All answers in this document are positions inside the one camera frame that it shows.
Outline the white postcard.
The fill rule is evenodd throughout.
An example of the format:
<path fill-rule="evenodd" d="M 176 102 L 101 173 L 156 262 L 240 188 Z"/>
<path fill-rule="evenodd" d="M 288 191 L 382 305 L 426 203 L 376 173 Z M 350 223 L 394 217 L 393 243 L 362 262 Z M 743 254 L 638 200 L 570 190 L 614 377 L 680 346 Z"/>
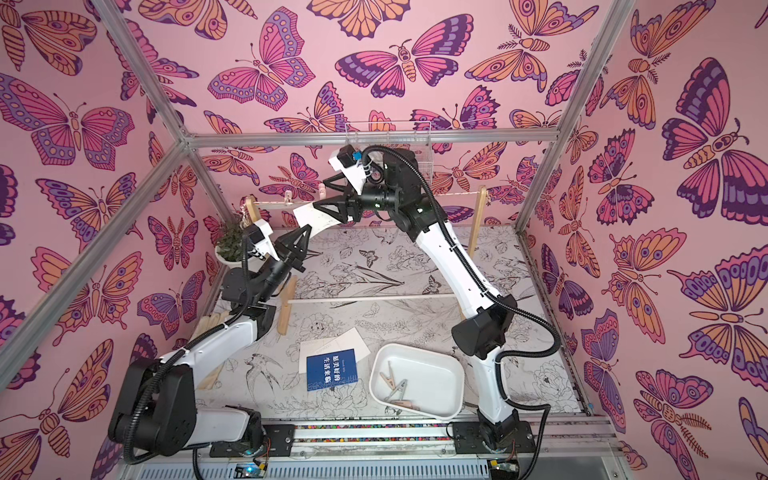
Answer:
<path fill-rule="evenodd" d="M 293 210 L 299 227 L 310 226 L 311 234 L 316 235 L 328 228 L 342 225 L 343 222 L 314 207 L 312 203 L 304 204 Z"/>
<path fill-rule="evenodd" d="M 308 340 L 302 342 L 299 349 L 298 373 L 305 374 L 307 368 L 307 359 L 311 356 L 331 352 L 335 342 L 335 339 L 330 338 Z"/>
<path fill-rule="evenodd" d="M 370 355 L 370 349 L 356 327 L 325 343 L 320 352 L 332 353 L 346 350 L 353 350 L 357 361 L 361 361 Z"/>

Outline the blue postcard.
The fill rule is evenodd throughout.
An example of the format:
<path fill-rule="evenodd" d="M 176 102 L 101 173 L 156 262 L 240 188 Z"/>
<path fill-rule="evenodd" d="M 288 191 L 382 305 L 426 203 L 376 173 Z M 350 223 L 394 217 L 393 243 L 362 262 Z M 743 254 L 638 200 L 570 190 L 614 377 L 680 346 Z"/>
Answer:
<path fill-rule="evenodd" d="M 306 380 L 309 392 L 356 383 L 359 377 L 355 351 L 348 349 L 309 356 Z"/>

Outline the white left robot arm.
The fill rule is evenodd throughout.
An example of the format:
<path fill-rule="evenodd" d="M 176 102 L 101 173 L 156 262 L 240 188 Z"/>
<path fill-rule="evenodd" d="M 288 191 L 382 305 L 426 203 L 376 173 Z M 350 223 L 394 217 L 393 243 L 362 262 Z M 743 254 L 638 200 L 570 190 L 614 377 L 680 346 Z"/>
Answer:
<path fill-rule="evenodd" d="M 122 446 L 127 464 L 217 443 L 244 454 L 263 450 L 258 411 L 204 409 L 196 402 L 196 391 L 233 354 L 269 332 L 276 311 L 269 301 L 291 272 L 303 271 L 311 233 L 306 225 L 272 240 L 265 223 L 246 227 L 240 264 L 221 285 L 230 312 L 185 346 L 131 363 L 108 427 L 109 439 Z"/>

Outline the grey clothespin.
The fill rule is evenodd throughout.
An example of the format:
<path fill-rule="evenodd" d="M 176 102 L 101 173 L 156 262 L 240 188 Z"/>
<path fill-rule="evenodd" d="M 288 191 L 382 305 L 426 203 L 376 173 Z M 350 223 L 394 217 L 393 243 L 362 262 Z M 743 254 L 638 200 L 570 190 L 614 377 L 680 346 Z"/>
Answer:
<path fill-rule="evenodd" d="M 405 397 L 405 392 L 408 386 L 408 380 L 404 379 L 397 384 L 394 385 L 394 388 L 391 390 L 391 392 L 384 398 L 384 401 L 386 403 L 397 403 L 397 402 L 403 402 Z"/>

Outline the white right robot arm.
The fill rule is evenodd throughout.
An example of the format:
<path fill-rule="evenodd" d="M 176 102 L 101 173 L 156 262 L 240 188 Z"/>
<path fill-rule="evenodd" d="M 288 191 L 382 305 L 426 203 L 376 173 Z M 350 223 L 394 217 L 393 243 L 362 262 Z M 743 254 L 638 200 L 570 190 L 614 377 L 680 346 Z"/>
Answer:
<path fill-rule="evenodd" d="M 356 223 L 366 212 L 384 212 L 427 255 L 463 314 L 451 335 L 472 366 L 481 438 L 491 451 L 511 446 L 522 429 L 519 414 L 527 407 L 508 395 L 503 362 L 558 353 L 562 345 L 559 332 L 550 322 L 520 309 L 512 296 L 502 295 L 485 278 L 458 240 L 413 152 L 382 145 L 363 150 L 346 145 L 331 153 L 329 163 L 335 174 L 323 183 L 335 194 L 313 202 L 313 214 L 325 226 L 335 226 Z M 547 331 L 551 345 L 540 351 L 505 349 L 507 331 L 517 317 Z"/>

